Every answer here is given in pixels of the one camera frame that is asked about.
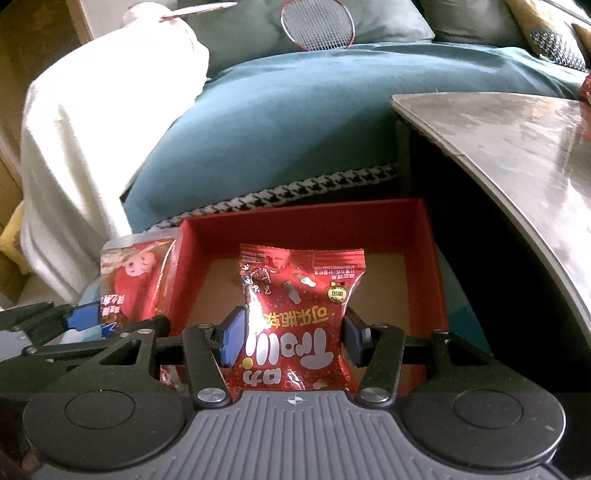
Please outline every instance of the red wrapper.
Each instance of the red wrapper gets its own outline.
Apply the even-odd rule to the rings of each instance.
[[[583,84],[579,88],[581,99],[587,103],[591,103],[591,74],[587,75]]]
[[[180,242],[179,229],[168,229],[105,245],[100,255],[103,325],[127,327],[168,313]]]
[[[230,369],[242,390],[356,390],[341,356],[341,324],[365,272],[363,250],[298,251],[242,245],[246,342]]]

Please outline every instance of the coffee table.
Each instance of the coffee table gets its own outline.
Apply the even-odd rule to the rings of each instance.
[[[391,106],[505,212],[591,343],[591,125],[583,119],[591,108],[513,93],[394,95]],[[403,151],[404,143],[399,131]],[[408,188],[408,156],[402,153]]]

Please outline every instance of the metal screw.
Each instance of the metal screw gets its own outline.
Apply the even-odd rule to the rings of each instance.
[[[369,403],[382,403],[390,398],[390,394],[379,387],[364,388],[359,392],[359,396]]]
[[[217,403],[226,398],[226,392],[221,388],[207,387],[199,390],[197,398],[205,403]]]

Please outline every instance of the cartoon character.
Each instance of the cartoon character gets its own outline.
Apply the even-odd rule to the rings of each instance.
[[[121,313],[135,321],[152,318],[156,314],[158,288],[161,281],[161,259],[152,251],[170,242],[155,242],[140,251],[127,255],[115,272],[115,293],[125,296]]]

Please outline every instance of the green pillow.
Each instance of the green pillow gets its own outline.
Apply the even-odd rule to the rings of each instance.
[[[179,0],[178,8],[209,3]],[[281,28],[285,0],[239,0],[237,6],[186,21],[209,49],[208,75],[242,63],[298,51]],[[355,22],[355,43],[430,41],[433,31],[412,0],[344,0]]]
[[[528,48],[505,0],[420,0],[437,41]]]

